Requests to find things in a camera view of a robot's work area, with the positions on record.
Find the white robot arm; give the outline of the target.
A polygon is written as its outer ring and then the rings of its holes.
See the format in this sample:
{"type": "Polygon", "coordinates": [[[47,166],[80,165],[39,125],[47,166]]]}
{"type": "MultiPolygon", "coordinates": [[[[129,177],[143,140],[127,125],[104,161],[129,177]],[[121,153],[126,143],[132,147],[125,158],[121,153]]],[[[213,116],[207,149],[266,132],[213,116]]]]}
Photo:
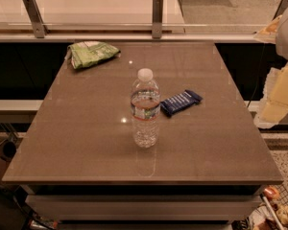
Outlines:
{"type": "Polygon", "coordinates": [[[255,38],[273,43],[276,53],[287,63],[281,69],[271,68],[263,88],[263,97],[253,119],[259,128],[271,128],[288,114],[288,8],[269,25],[259,31],[255,38]]]}

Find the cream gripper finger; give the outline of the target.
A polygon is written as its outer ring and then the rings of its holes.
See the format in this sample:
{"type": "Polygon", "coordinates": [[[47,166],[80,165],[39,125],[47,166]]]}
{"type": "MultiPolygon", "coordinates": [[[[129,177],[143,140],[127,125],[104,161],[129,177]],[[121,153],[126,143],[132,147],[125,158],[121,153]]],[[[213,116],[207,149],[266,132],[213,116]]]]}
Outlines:
{"type": "Polygon", "coordinates": [[[272,20],[267,26],[259,30],[253,38],[262,43],[275,44],[276,32],[280,19],[281,15],[272,20]]]}
{"type": "Polygon", "coordinates": [[[271,128],[288,114],[288,62],[281,69],[272,68],[267,75],[263,97],[253,119],[259,128],[271,128]]]}

